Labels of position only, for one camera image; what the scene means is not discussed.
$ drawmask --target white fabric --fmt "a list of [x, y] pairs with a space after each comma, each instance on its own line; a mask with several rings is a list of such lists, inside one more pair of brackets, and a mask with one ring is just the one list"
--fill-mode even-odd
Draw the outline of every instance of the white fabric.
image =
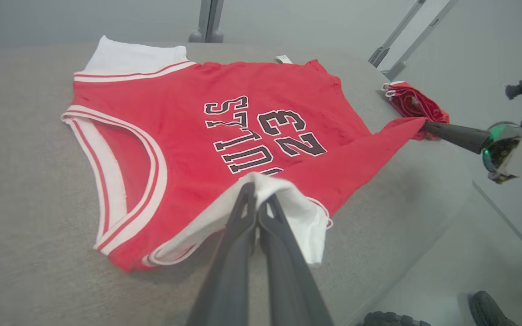
[[[145, 74], [158, 72], [170, 64], [186, 60], [184, 46], [155, 48], [119, 43], [104, 36], [100, 39], [85, 70], [77, 72], [77, 74], [105, 76]], [[277, 194], [303, 257], [310, 266], [319, 266], [323, 257], [325, 232], [329, 222], [327, 209], [317, 200], [303, 196], [291, 182], [260, 173], [250, 173], [238, 180], [178, 235], [145, 257], [143, 259], [145, 264], [156, 266], [155, 264], [170, 265], [181, 262], [190, 256], [209, 235], [224, 229], [237, 195], [243, 184], [247, 182], [255, 183], [257, 208], [269, 196]], [[104, 252], [107, 254], [113, 248], [114, 245], [110, 243], [102, 251], [107, 250]]]
[[184, 230], [154, 250], [148, 261], [170, 265], [190, 256], [211, 233], [224, 228], [239, 191], [247, 182], [255, 183], [257, 208], [271, 195], [277, 194], [307, 264], [313, 267], [321, 265], [328, 212], [319, 203], [303, 196], [291, 182], [260, 173], [249, 173], [239, 179]]
[[156, 48], [116, 42], [103, 36], [86, 68], [77, 74], [125, 75], [135, 72], [146, 74], [184, 61], [187, 61], [187, 49], [184, 46]]

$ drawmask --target gray fabric surface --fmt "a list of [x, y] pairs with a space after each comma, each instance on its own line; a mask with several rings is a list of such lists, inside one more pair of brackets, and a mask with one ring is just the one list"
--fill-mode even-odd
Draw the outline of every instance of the gray fabric surface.
[[[178, 43], [158, 43], [173, 46]], [[92, 249], [99, 214], [92, 169], [60, 114], [72, 73], [95, 45], [0, 50], [0, 325], [182, 325], [218, 236], [181, 264], [125, 274]], [[387, 82], [349, 54], [188, 44], [197, 62], [317, 58], [372, 131], [398, 114]], [[336, 325], [357, 322], [437, 239], [470, 178], [455, 148], [410, 141], [333, 217], [315, 280]], [[266, 266], [251, 259], [251, 325], [269, 325]]]

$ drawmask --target jersey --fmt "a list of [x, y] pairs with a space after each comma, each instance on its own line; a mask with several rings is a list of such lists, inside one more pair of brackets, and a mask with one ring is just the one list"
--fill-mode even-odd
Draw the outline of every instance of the jersey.
[[278, 194], [319, 264], [329, 215], [424, 122], [372, 135], [317, 60], [197, 64], [172, 49], [172, 63], [151, 72], [76, 73], [62, 115], [96, 176], [95, 248], [126, 271], [187, 258], [223, 229], [249, 181], [258, 202]]
[[[384, 83], [382, 90], [390, 104], [402, 117], [425, 117], [430, 121], [449, 124], [450, 116], [436, 102], [422, 94], [421, 91], [404, 81]], [[412, 137], [415, 140], [438, 140], [439, 137], [426, 131], [419, 131]]]

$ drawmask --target metal rod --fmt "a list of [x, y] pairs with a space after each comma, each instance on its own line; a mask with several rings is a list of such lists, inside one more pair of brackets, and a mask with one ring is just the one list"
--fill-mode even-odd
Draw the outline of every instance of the metal rod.
[[219, 31], [221, 13], [223, 12], [224, 0], [211, 0], [209, 21], [207, 25], [206, 43], [223, 43], [223, 33]]
[[394, 43], [394, 41], [398, 39], [402, 31], [406, 29], [406, 26], [410, 23], [410, 21], [412, 21], [414, 16], [416, 16], [416, 13], [418, 13], [418, 11], [420, 10], [420, 8], [422, 8], [422, 5], [425, 2], [426, 0], [417, 0], [417, 2], [412, 6], [412, 8], [410, 8], [410, 11], [406, 14], [406, 16], [404, 16], [404, 19], [400, 21], [398, 27], [396, 27], [396, 29], [394, 29], [394, 31], [390, 34], [390, 37], [386, 39], [386, 41], [384, 42], [384, 44], [382, 44], [381, 47], [376, 49], [374, 54], [368, 60], [371, 64], [373, 64], [373, 66], [379, 66], [380, 62], [382, 62], [382, 60], [388, 53], [392, 43]]
[[191, 43], [204, 43], [207, 36], [209, 24], [209, 13], [211, 12], [211, 0], [201, 0], [201, 13], [198, 17], [198, 29], [191, 33], [188, 41]]

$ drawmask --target folded red cloth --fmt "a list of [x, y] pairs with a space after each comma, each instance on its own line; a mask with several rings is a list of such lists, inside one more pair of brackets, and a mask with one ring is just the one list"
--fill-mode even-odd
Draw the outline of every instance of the folded red cloth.
[[[392, 104], [402, 117], [426, 117], [433, 122], [440, 122], [442, 124], [450, 123], [448, 113], [407, 82], [398, 81], [385, 83], [382, 86], [382, 90], [386, 91], [386, 97], [389, 97], [390, 104]], [[415, 134], [412, 139], [437, 140], [439, 138], [428, 132], [420, 131]]]

